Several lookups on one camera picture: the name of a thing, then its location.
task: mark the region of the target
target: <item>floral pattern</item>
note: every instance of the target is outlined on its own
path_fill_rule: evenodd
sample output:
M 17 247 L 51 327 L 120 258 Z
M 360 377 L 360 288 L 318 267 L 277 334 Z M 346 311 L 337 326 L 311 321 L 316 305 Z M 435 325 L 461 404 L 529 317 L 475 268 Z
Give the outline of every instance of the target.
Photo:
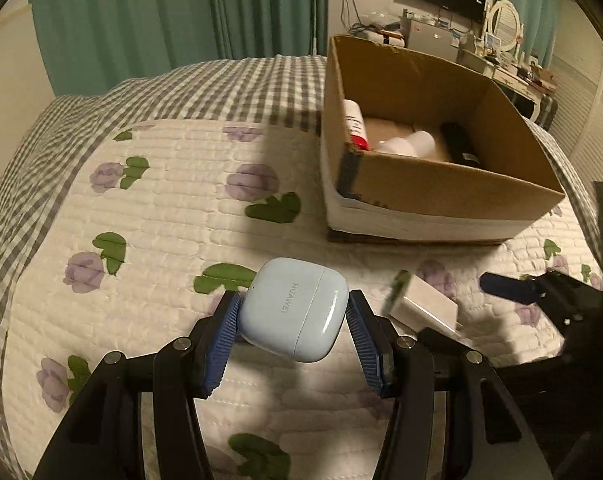
M 114 138 L 113 140 L 115 142 L 122 142 L 123 140 L 131 140 L 133 138 L 133 131 L 128 128 L 127 130 L 124 130 L 123 132 L 119 132 Z
M 603 279 L 595 272 L 590 275 L 590 284 L 597 290 L 603 290 Z
M 515 312 L 522 325 L 537 326 L 541 319 L 541 309 L 534 303 L 530 305 L 515 303 Z
M 88 362 L 80 356 L 71 355 L 67 360 L 69 370 L 72 372 L 72 377 L 69 377 L 66 381 L 68 387 L 72 391 L 70 399 L 68 399 L 69 405 L 72 405 L 80 394 L 80 391 L 88 382 L 90 378 L 90 369 L 88 368 Z
M 226 192 L 235 200 L 256 202 L 279 190 L 279 177 L 266 164 L 242 164 L 226 179 Z
M 222 131 L 228 135 L 230 140 L 239 142 L 252 142 L 262 134 L 259 128 L 252 126 L 224 126 Z
M 553 256 L 552 265 L 549 267 L 549 269 L 558 270 L 563 274 L 570 274 L 568 270 L 568 260 L 566 260 L 566 257 L 562 256 L 561 254 Z
M 104 278 L 104 264 L 97 253 L 77 253 L 66 264 L 64 283 L 78 294 L 96 290 Z
M 96 193 L 105 193 L 112 189 L 124 174 L 124 167 L 118 162 L 100 164 L 90 175 L 90 187 Z
M 453 299 L 456 292 L 453 276 L 446 271 L 441 262 L 425 260 L 417 268 L 416 274 L 428 285 L 439 290 L 444 296 Z
M 282 195 L 281 200 L 276 196 L 269 196 L 266 203 L 257 203 L 246 206 L 244 213 L 250 218 L 274 222 L 277 224 L 290 224 L 297 218 L 302 210 L 302 201 L 296 192 L 290 191 Z
M 136 132 L 145 132 L 146 130 L 152 130 L 155 126 L 157 126 L 157 123 L 137 124 L 133 126 L 133 130 Z
M 106 261 L 106 270 L 115 276 L 126 259 L 126 240 L 112 231 L 98 234 L 93 245 L 102 249 L 100 257 Z
M 561 252 L 561 247 L 559 247 L 555 242 L 546 238 L 543 241 L 543 254 L 546 260 L 550 260 L 553 256 L 556 256 Z
M 36 376 L 42 387 L 42 398 L 51 410 L 59 413 L 66 406 L 66 398 L 70 393 L 70 388 L 66 385 L 66 367 L 50 357 L 43 358 L 41 366 Z
M 254 270 L 247 267 L 223 262 L 206 267 L 195 277 L 193 288 L 200 294 L 210 294 L 220 286 L 226 290 L 239 290 L 240 286 L 248 288 L 256 275 Z

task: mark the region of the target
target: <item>cardboard box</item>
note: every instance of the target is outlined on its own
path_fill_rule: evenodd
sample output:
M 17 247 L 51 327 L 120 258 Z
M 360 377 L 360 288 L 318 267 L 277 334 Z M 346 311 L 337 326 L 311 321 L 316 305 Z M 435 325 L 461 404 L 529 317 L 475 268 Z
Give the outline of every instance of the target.
M 344 99 L 357 102 L 371 146 L 456 121 L 485 170 L 363 152 L 351 142 Z M 460 65 L 350 36 L 330 39 L 322 114 L 322 177 L 334 230 L 410 241 L 512 238 L 563 199 L 525 121 L 490 79 Z

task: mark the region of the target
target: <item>quilted bedspread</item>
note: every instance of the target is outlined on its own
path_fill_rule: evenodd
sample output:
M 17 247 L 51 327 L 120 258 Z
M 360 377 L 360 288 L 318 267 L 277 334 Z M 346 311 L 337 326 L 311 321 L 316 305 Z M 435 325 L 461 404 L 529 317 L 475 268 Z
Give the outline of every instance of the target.
M 568 199 L 499 246 L 331 244 L 316 136 L 321 88 L 308 83 L 323 60 L 196 67 L 165 76 L 163 86 L 158 78 L 125 83 L 80 109 L 69 98 L 56 120 L 84 133 L 72 155 L 60 156 L 66 166 L 56 168 L 50 154 L 28 160 L 38 151 L 27 143 L 5 176 L 12 187 L 0 186 L 0 200 L 28 207 L 5 220 L 14 227 L 0 237 L 0 256 L 11 257 L 3 266 L 0 257 L 0 454 L 16 476 L 34 471 L 105 353 L 146 354 L 187 334 L 224 288 L 245 289 L 276 256 L 338 270 L 376 312 L 397 272 L 416 272 L 459 304 L 463 335 L 494 365 L 558 352 L 559 333 L 538 307 L 484 295 L 477 279 L 554 267 L 601 286 Z M 208 86 L 184 94 L 193 70 L 208 74 Z M 245 78 L 224 80 L 242 70 Z M 146 108 L 121 101 L 135 85 Z M 64 130 L 48 121 L 34 132 Z M 57 174 L 11 195 L 24 189 L 25 166 Z M 149 479 L 158 478 L 151 406 L 145 396 Z M 390 415 L 367 389 L 345 325 L 315 364 L 236 344 L 222 384 L 196 406 L 218 478 L 262 476 L 260 464 L 277 480 L 370 478 Z M 256 454 L 263 460 L 252 463 Z

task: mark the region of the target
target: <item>cable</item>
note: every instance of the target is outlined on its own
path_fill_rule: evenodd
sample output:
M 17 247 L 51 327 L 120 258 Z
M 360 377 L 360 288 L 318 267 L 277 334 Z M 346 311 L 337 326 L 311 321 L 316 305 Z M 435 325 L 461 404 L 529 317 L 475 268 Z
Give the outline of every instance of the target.
M 364 25 L 361 22 L 361 18 L 359 17 L 359 11 L 357 10 L 357 4 L 355 0 L 351 0 L 353 3 L 353 8 L 355 9 L 355 16 L 357 17 L 357 21 L 351 25 L 350 24 L 350 4 L 348 0 L 342 0 L 342 8 L 339 18 L 341 20 L 342 26 L 344 29 L 352 35 L 356 35 L 359 32 L 363 32 L 365 30 L 375 30 L 375 27 L 372 25 Z

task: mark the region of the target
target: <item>purple flower print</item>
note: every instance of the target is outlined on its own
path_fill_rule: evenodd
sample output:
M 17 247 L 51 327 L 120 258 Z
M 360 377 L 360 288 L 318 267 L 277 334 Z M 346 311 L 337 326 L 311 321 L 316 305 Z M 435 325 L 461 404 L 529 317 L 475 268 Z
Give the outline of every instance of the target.
M 561 254 L 556 254 L 552 257 L 552 266 L 549 269 L 555 269 L 564 274 L 568 274 L 568 260 Z
M 597 290 L 603 290 L 603 280 L 599 276 L 599 274 L 595 274 L 594 272 L 590 275 L 590 284 L 596 288 Z
M 72 286 L 72 291 L 85 294 L 99 288 L 104 278 L 104 264 L 97 253 L 77 253 L 66 265 L 64 283 Z
M 541 319 L 541 309 L 534 303 L 530 305 L 515 303 L 515 312 L 522 325 L 537 326 Z
M 279 177 L 265 164 L 242 164 L 237 173 L 226 179 L 226 191 L 235 200 L 257 202 L 264 200 L 279 189 Z
M 252 142 L 262 134 L 259 128 L 249 126 L 224 126 L 222 131 L 228 135 L 230 140 L 239 142 Z
M 117 185 L 117 181 L 124 174 L 124 167 L 118 162 L 105 162 L 100 164 L 90 175 L 90 184 L 96 193 L 104 193 Z
M 136 132 L 145 132 L 146 130 L 152 130 L 157 123 L 137 124 L 133 126 L 133 130 Z
M 41 364 L 42 369 L 36 375 L 37 382 L 42 387 L 42 398 L 51 410 L 59 413 L 66 406 L 66 397 L 70 393 L 66 384 L 66 367 L 48 357 L 43 358 Z
M 444 296 L 453 299 L 455 295 L 455 284 L 450 272 L 446 272 L 443 264 L 437 260 L 426 260 L 421 262 L 417 268 L 416 275 L 428 285 L 435 287 Z

